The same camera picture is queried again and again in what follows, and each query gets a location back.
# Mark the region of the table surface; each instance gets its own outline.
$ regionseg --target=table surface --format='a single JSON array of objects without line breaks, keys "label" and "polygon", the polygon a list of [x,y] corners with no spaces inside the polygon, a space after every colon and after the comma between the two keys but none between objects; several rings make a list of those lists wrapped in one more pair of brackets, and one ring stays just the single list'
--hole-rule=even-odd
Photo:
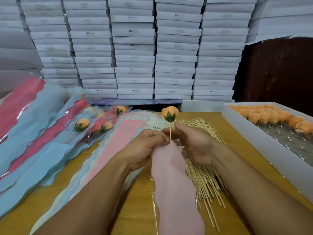
[{"label": "table surface", "polygon": [[[221,135],[225,143],[252,164],[265,177],[293,196],[302,204],[313,210],[313,205],[307,201],[275,168],[273,168],[224,118],[220,112],[180,112],[179,119],[203,118],[211,122]],[[0,220],[2,235],[29,234],[38,218],[51,207],[57,195],[65,189],[72,176],[81,168],[83,162],[91,156],[92,151],[98,146],[81,153],[57,174],[51,186],[41,187],[31,193],[18,207]],[[129,193],[125,196],[120,209],[116,214],[115,224],[112,226],[111,235],[155,235],[155,219],[153,214],[153,182],[151,176],[151,162],[143,169],[134,180]],[[245,216],[232,196],[221,194],[226,209],[220,207],[213,200],[212,208],[220,228],[220,233],[212,227],[205,205],[201,204],[200,214],[205,223],[206,234],[253,234]]]}]

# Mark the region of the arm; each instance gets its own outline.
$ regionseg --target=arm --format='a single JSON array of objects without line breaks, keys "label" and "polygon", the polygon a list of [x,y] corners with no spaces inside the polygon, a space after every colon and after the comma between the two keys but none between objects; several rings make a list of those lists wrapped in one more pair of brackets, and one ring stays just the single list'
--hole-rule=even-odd
[{"label": "arm", "polygon": [[196,162],[213,166],[248,218],[256,234],[311,234],[313,212],[279,189],[259,171],[205,130],[175,124],[180,138]]},{"label": "arm", "polygon": [[143,130],[34,235],[106,234],[126,177],[146,165],[155,146],[169,142],[159,131]]}]

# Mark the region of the left hand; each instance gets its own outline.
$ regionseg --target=left hand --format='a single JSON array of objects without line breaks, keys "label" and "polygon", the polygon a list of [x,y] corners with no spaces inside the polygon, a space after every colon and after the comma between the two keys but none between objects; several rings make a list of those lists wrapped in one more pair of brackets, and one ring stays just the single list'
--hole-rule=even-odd
[{"label": "left hand", "polygon": [[131,171],[135,171],[148,163],[151,151],[155,146],[167,145],[169,143],[170,138],[164,133],[145,129],[117,154],[127,162]]}]

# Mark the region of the pile of bamboo skewers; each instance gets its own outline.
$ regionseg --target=pile of bamboo skewers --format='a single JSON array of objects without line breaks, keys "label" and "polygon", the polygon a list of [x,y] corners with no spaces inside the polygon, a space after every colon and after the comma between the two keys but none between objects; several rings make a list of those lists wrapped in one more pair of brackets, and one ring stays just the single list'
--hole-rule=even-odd
[{"label": "pile of bamboo skewers", "polygon": [[[213,126],[210,123],[205,122],[201,118],[196,118],[191,121],[182,119],[182,120],[178,120],[178,122],[181,124],[188,125],[188,126],[203,128],[216,140],[225,144],[225,142],[217,133],[217,131],[213,128]],[[194,186],[196,188],[197,203],[201,209],[199,200],[202,199],[204,201],[204,204],[209,214],[213,228],[215,228],[216,226],[218,232],[220,232],[212,207],[211,207],[211,203],[213,202],[212,199],[216,197],[219,205],[220,206],[223,205],[223,207],[226,209],[224,201],[219,192],[223,189],[225,193],[228,195],[227,187],[221,180],[220,176],[217,174],[216,170],[212,168],[211,166],[205,166],[197,162],[194,162],[188,156],[186,156],[185,160],[186,160],[187,175],[193,181]]]}]

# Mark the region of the hand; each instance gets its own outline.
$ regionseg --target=hand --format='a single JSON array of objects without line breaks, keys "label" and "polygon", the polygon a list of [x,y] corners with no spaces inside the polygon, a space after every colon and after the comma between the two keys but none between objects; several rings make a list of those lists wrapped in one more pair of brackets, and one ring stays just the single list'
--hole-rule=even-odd
[{"label": "hand", "polygon": [[131,171],[135,171],[148,163],[151,151],[155,146],[167,145],[169,143],[170,138],[164,133],[145,129],[117,154],[126,160]]},{"label": "hand", "polygon": [[[222,143],[214,139],[202,128],[191,127],[177,122],[175,128],[171,128],[172,139],[180,139],[182,145],[186,147],[183,153],[193,160],[205,165],[212,165],[212,158],[220,148],[225,147]],[[170,135],[170,128],[165,128],[162,132]]]}]

